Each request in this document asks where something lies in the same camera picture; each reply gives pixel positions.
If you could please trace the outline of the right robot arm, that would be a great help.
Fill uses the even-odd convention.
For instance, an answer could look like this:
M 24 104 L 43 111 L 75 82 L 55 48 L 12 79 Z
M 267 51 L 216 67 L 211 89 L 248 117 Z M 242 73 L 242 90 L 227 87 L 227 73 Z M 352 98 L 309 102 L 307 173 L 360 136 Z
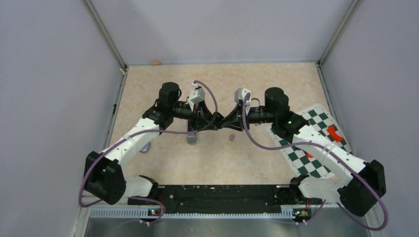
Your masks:
M 290 189 L 290 198 L 295 203 L 304 203 L 308 198 L 332 201 L 344 207 L 353 215 L 364 216 L 376 203 L 384 213 L 387 209 L 382 201 L 386 193 L 384 168 L 377 160 L 367 162 L 322 135 L 304 116 L 291 111 L 289 98 L 278 87 L 271 87 L 264 93 L 265 104 L 253 107 L 251 92 L 246 88 L 235 91 L 236 107 L 222 121 L 223 126 L 238 124 L 238 129 L 250 134 L 252 123 L 269 123 L 274 134 L 287 144 L 267 147 L 254 142 L 266 150 L 281 150 L 291 147 L 313 155 L 325 165 L 337 180 L 300 175 L 296 186 Z

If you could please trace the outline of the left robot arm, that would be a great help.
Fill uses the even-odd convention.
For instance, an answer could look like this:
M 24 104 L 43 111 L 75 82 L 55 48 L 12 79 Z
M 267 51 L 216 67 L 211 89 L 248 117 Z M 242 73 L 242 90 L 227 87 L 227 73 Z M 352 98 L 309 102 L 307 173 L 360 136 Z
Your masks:
M 79 206 L 88 207 L 88 204 L 83 202 L 85 191 L 110 205 L 130 196 L 140 196 L 146 204 L 156 202 L 159 194 L 158 190 L 152 187 L 152 182 L 138 177 L 131 185 L 125 178 L 124 170 L 153 139 L 163 133 L 177 133 L 168 130 L 174 119 L 185 119 L 193 123 L 199 119 L 209 118 L 202 126 L 182 131 L 182 135 L 217 129 L 215 122 L 220 115 L 218 109 L 211 113 L 205 103 L 207 92 L 213 102 L 217 102 L 213 92 L 198 80 L 193 81 L 192 86 L 193 89 L 187 100 L 180 101 L 182 91 L 179 85 L 175 82 L 163 83 L 158 98 L 131 130 L 103 151 L 99 153 L 92 151 L 87 155 L 78 197 Z

